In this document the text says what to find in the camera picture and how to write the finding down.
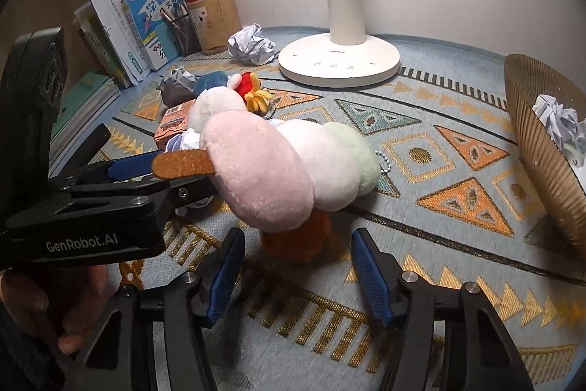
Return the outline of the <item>person's left hand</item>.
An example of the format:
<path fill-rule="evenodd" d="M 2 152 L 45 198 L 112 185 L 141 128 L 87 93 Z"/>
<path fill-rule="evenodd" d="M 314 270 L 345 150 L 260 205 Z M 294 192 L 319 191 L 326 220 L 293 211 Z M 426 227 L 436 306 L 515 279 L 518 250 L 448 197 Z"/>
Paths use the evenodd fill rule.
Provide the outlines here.
<path fill-rule="evenodd" d="M 66 356 L 82 348 L 114 291 L 105 265 L 1 276 L 1 302 L 15 324 Z"/>

